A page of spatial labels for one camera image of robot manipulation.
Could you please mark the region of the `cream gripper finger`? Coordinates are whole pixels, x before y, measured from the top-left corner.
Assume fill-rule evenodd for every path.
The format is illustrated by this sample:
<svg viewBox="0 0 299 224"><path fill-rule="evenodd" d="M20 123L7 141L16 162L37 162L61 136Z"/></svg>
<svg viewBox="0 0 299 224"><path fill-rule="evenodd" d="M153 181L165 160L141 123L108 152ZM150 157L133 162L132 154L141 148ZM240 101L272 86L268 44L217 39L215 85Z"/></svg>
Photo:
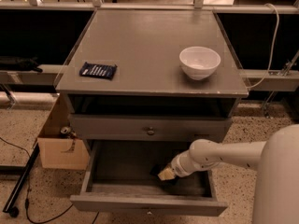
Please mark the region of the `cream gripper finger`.
<svg viewBox="0 0 299 224"><path fill-rule="evenodd" d="M173 169L170 166L166 166L163 170L158 174L158 177L162 181L172 180L176 177Z"/></svg>

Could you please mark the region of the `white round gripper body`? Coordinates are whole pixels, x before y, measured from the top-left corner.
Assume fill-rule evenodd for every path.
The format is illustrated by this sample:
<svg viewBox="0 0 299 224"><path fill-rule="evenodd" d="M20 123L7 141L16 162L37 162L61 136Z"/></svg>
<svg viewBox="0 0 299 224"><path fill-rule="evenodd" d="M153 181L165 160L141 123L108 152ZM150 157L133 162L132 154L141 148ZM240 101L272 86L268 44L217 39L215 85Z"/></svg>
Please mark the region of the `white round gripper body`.
<svg viewBox="0 0 299 224"><path fill-rule="evenodd" d="M179 177L191 175L196 171L192 158L188 152L178 154L173 160L171 160L170 165L175 175Z"/></svg>

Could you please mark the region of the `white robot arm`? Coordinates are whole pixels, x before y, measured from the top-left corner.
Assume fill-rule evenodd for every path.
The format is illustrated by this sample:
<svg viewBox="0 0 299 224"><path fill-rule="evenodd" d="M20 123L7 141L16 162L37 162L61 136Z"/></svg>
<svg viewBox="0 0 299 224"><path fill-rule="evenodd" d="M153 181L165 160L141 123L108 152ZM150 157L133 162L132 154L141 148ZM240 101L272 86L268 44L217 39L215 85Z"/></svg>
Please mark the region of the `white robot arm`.
<svg viewBox="0 0 299 224"><path fill-rule="evenodd" d="M299 125L273 133L266 141L220 144L193 141L158 174L162 181L210 170L221 163L257 172L252 224L299 223Z"/></svg>

